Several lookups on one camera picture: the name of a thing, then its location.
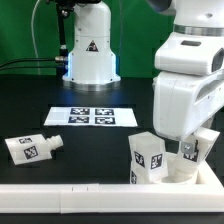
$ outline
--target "white cube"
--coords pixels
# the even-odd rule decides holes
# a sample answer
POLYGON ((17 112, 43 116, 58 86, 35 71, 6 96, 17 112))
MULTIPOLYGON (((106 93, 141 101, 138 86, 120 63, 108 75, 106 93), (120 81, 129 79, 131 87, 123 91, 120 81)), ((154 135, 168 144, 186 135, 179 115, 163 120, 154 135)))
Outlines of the white cube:
POLYGON ((132 170, 146 183, 168 176, 165 143, 161 138, 144 132, 129 136, 132 170))

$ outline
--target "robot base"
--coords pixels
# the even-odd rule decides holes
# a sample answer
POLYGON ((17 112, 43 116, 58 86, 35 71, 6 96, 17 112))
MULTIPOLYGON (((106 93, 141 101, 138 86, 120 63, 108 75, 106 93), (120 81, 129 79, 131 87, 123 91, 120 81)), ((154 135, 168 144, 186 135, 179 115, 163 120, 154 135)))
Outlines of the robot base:
POLYGON ((79 83, 63 80, 63 85, 65 87, 69 87, 79 91, 99 92, 99 91, 106 91, 106 90, 118 88, 120 86, 120 81, 94 85, 94 84, 79 84, 79 83))

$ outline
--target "black table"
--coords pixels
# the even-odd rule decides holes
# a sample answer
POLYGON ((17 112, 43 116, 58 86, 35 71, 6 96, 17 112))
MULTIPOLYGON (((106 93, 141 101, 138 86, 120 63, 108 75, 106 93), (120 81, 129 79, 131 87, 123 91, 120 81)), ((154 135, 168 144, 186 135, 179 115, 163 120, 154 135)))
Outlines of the black table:
MULTIPOLYGON (((64 87, 54 76, 3 75, 0 77, 0 184, 124 184, 129 183, 128 136, 149 131, 152 124, 151 79, 123 78, 117 89, 80 92, 64 87), (132 108, 138 123, 127 127, 46 127, 52 106, 132 108), (52 160, 15 166, 4 139, 32 134, 61 135, 64 147, 52 152, 52 160)), ((221 135, 207 161, 224 183, 224 115, 214 126, 221 135)), ((167 151, 177 152, 178 143, 166 141, 167 151)), ((0 214, 1 223, 223 223, 217 213, 132 214, 0 214)))

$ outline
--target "black square marker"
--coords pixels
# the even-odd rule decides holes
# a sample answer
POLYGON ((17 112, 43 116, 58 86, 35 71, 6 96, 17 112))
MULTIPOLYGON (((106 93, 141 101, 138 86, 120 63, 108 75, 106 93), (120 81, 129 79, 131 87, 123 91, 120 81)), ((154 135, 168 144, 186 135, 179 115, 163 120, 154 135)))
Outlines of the black square marker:
POLYGON ((89 123, 89 117, 69 117, 68 123, 73 124, 88 124, 89 123))
POLYGON ((113 116, 114 110, 113 109, 95 109, 95 115, 113 116))
POLYGON ((71 115, 89 115, 90 109, 89 108, 72 108, 71 115))
POLYGON ((145 167, 144 157, 138 152, 134 152, 134 154, 136 163, 138 163, 142 167, 145 167))
POLYGON ((131 183, 132 184, 137 184, 137 176, 133 171, 131 171, 131 183))
POLYGON ((163 154, 159 154, 152 157, 151 170, 161 167, 163 164, 163 154))
POLYGON ((95 124, 107 124, 107 125, 114 125, 116 124, 114 117, 96 117, 95 124))
POLYGON ((27 149, 23 150, 23 152, 27 159, 32 159, 32 158, 38 156, 38 152, 37 152, 37 149, 35 146, 27 148, 27 149))
POLYGON ((20 138, 19 139, 20 144, 26 144, 33 142, 31 138, 20 138))

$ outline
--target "cable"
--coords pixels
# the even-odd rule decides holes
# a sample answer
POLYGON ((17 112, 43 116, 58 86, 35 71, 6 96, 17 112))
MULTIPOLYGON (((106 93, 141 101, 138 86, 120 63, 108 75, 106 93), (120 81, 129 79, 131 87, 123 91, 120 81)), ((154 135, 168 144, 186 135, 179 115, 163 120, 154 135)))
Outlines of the cable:
POLYGON ((39 56, 38 56, 38 50, 37 50, 37 45, 36 45, 35 33, 34 33, 34 20, 35 20, 36 11, 37 11, 37 8, 38 8, 40 2, 41 2, 41 0, 37 0, 36 4, 34 6, 34 9, 33 9, 32 19, 31 19, 32 41, 33 41, 33 47, 34 47, 34 52, 35 52, 36 58, 38 58, 39 56))
POLYGON ((26 68, 64 68, 64 66, 15 66, 15 67, 7 67, 7 68, 0 68, 0 72, 1 71, 5 71, 5 70, 11 70, 11 69, 26 69, 26 68))
POLYGON ((9 62, 6 62, 4 64, 0 65, 0 68, 3 68, 5 66, 15 64, 15 63, 20 63, 20 62, 50 62, 50 61, 55 61, 55 58, 21 58, 21 59, 15 59, 9 62))

